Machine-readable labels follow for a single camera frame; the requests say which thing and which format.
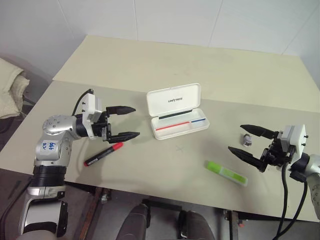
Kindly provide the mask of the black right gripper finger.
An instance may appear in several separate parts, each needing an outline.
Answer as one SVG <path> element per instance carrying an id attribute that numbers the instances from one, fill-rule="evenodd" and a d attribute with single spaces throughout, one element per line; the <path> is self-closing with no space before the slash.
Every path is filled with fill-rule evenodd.
<path id="1" fill-rule="evenodd" d="M 274 139 L 279 134 L 278 131 L 272 131 L 264 127 L 252 125 L 252 124 L 242 124 L 240 125 L 240 127 L 246 130 L 248 133 L 251 133 L 252 135 L 255 135 L 257 137 L 264 137 L 267 139 Z"/>
<path id="2" fill-rule="evenodd" d="M 255 158 L 251 153 L 249 152 L 246 152 L 242 149 L 239 149 L 239 148 L 234 148 L 234 147 L 231 147 L 229 146 L 228 147 L 228 150 L 234 154 L 237 158 L 239 158 L 240 160 L 242 160 L 243 162 L 247 163 L 247 164 L 250 164 L 254 167 L 261 167 L 262 165 L 262 162 Z"/>

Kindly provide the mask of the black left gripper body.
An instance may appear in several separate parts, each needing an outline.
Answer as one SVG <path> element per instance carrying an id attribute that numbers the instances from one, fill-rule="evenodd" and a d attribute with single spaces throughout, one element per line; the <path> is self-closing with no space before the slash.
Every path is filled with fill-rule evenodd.
<path id="1" fill-rule="evenodd" d="M 108 122 L 110 115 L 107 111 L 103 111 L 97 120 L 97 122 L 91 125 L 92 131 L 95 137 L 100 137 L 104 142 L 110 142 L 111 124 Z"/>

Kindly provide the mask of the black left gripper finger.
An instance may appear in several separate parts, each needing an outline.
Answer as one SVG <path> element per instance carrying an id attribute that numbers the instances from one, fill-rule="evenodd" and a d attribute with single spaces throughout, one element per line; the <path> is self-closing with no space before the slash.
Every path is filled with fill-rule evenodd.
<path id="1" fill-rule="evenodd" d="M 109 143 L 114 144 L 114 143 L 126 142 L 126 141 L 129 141 L 131 139 L 136 138 L 139 135 L 140 135 L 139 132 L 132 132 L 132 131 L 121 132 L 117 135 L 112 135 L 109 138 Z"/>
<path id="2" fill-rule="evenodd" d="M 109 106 L 106 108 L 106 114 L 110 115 L 126 115 L 135 112 L 136 109 L 129 106 Z"/>

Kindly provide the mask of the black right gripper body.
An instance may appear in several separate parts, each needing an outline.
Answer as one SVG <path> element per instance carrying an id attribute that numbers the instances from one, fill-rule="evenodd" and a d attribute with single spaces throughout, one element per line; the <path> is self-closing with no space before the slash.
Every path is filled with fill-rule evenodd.
<path id="1" fill-rule="evenodd" d="M 282 167 L 284 164 L 290 164 L 295 154 L 295 146 L 289 145 L 282 148 L 280 139 L 274 139 L 268 148 L 265 148 L 260 161 L 262 162 L 259 167 L 260 172 L 264 172 L 268 165 Z"/>

